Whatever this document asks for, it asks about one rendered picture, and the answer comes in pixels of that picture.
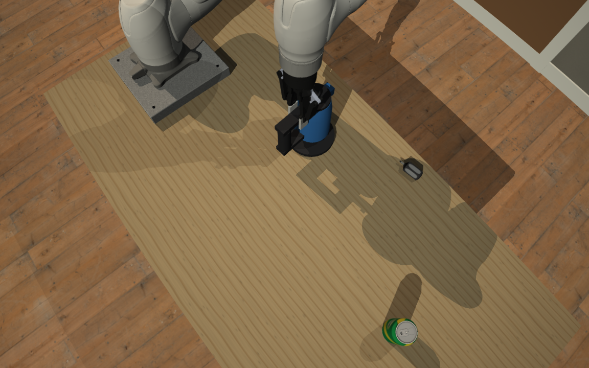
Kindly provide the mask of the green and yellow drink can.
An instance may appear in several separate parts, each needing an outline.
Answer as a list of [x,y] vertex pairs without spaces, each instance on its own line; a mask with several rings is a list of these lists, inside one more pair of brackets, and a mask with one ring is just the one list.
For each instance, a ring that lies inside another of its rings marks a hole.
[[388,319],[382,327],[386,341],[400,346],[409,346],[418,338],[418,328],[407,318]]

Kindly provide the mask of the black round disc with center stud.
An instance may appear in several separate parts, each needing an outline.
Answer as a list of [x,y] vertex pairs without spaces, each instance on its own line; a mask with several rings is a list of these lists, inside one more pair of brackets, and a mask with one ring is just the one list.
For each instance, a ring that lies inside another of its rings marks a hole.
[[301,141],[293,148],[293,150],[296,151],[296,153],[307,157],[320,156],[329,151],[334,142],[334,136],[334,128],[330,123],[329,134],[325,137],[324,140],[318,142],[317,144],[308,144]]

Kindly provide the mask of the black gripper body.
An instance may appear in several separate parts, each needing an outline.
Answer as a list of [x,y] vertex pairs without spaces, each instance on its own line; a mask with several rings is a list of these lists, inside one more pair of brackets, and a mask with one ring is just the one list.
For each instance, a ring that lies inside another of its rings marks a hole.
[[317,73],[309,77],[297,78],[289,76],[283,70],[283,79],[289,87],[294,88],[293,91],[295,93],[296,90],[301,90],[303,98],[311,96],[310,90],[313,90],[315,92],[314,84],[317,80]]

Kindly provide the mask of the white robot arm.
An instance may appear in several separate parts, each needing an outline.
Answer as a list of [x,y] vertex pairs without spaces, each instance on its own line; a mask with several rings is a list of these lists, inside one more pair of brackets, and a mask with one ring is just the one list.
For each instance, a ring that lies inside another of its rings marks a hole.
[[[342,21],[367,0],[275,0],[274,30],[280,66],[290,76],[312,76],[324,45]],[[119,18],[136,63],[129,76],[147,75],[160,88],[199,61],[182,39],[222,0],[119,0]],[[137,55],[136,55],[137,54]]]

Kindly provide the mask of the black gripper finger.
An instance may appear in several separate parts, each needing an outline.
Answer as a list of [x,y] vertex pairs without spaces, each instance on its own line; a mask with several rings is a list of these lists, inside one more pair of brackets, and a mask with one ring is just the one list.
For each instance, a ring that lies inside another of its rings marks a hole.
[[302,97],[301,90],[296,90],[297,99],[299,100],[299,107],[301,112],[301,114],[298,116],[299,129],[303,129],[308,124],[309,119],[311,119],[316,114],[319,103],[323,101],[323,98],[321,96],[318,97],[313,90],[310,91],[311,101],[309,101],[309,97]]
[[284,100],[287,100],[289,114],[298,106],[297,94],[294,93],[293,89],[288,87],[288,85],[284,82],[282,69],[277,71],[277,75],[280,79],[281,97]]

